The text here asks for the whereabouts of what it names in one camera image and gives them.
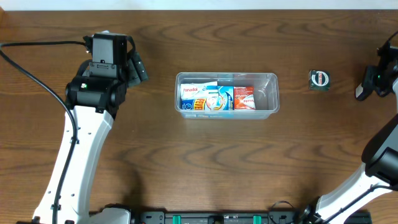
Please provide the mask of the dark bottle white cap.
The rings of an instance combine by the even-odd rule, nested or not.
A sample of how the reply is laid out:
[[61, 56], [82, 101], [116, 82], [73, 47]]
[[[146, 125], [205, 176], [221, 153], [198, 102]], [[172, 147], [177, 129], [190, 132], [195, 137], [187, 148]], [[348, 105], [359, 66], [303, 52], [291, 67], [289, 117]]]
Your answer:
[[361, 83], [355, 89], [355, 98], [358, 101], [364, 101], [372, 92], [372, 89], [363, 87], [363, 84]]

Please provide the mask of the white Panadol box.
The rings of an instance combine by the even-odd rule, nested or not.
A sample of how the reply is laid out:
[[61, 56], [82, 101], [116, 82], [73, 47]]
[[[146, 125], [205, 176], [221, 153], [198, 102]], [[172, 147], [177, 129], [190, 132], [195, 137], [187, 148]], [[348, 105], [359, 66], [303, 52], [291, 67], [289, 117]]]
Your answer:
[[180, 97], [182, 100], [206, 98], [210, 91], [216, 90], [217, 81], [206, 83], [184, 83], [180, 85]]

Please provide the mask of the blue medicine box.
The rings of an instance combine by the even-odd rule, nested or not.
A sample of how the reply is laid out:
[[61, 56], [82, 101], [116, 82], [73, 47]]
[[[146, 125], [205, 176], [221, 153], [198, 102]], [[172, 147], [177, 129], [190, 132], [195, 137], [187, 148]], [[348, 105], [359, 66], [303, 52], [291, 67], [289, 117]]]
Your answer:
[[182, 110], [222, 111], [234, 110], [234, 88], [232, 86], [217, 86], [206, 98], [182, 100]]

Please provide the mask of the red Panadol ActiFast box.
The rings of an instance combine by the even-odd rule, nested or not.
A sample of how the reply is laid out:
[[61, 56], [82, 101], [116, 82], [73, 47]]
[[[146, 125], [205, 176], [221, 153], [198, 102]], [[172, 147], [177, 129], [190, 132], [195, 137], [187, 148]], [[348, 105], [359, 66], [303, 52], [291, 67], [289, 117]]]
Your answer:
[[254, 87], [235, 86], [234, 87], [234, 109], [235, 110], [255, 110]]

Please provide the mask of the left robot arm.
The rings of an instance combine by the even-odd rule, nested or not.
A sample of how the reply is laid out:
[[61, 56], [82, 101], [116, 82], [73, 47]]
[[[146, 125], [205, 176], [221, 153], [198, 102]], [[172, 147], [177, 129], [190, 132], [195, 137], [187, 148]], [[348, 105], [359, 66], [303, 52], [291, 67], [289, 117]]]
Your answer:
[[132, 210], [109, 204], [90, 212], [90, 195], [101, 149], [127, 89], [148, 79], [134, 40], [108, 31], [85, 36], [92, 58], [65, 88], [62, 143], [47, 190], [32, 223], [134, 223]]

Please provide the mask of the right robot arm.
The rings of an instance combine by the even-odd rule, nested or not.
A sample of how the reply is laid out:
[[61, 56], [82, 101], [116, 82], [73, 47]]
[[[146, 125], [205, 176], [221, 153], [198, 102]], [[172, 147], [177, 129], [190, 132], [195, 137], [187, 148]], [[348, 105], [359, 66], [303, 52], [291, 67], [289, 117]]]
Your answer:
[[[397, 94], [397, 47], [388, 40], [378, 48], [376, 66], [365, 69], [355, 90], [358, 101], [375, 92], [380, 97]], [[296, 223], [371, 223], [368, 212], [359, 209], [375, 198], [397, 191], [397, 116], [394, 116], [366, 145], [361, 165], [332, 192], [307, 206]]]

